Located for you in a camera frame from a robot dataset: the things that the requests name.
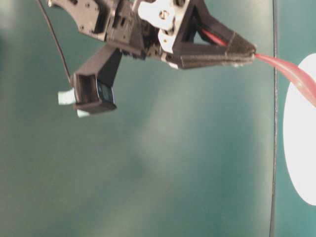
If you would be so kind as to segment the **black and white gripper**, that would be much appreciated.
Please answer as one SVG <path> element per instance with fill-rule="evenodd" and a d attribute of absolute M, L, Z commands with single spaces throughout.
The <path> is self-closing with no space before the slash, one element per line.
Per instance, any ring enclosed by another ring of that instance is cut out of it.
<path fill-rule="evenodd" d="M 175 69 L 239 67 L 252 63 L 256 52 L 211 16 L 203 0 L 107 0 L 105 42 L 105 62 L 116 66 L 125 54 Z"/>

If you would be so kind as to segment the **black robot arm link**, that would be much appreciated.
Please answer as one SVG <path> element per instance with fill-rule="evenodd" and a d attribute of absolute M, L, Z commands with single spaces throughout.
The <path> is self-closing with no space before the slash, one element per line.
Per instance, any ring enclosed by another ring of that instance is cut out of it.
<path fill-rule="evenodd" d="M 114 16 L 118 0 L 49 0 L 49 7 L 64 9 L 78 31 L 100 41 L 106 40 L 108 23 Z"/>

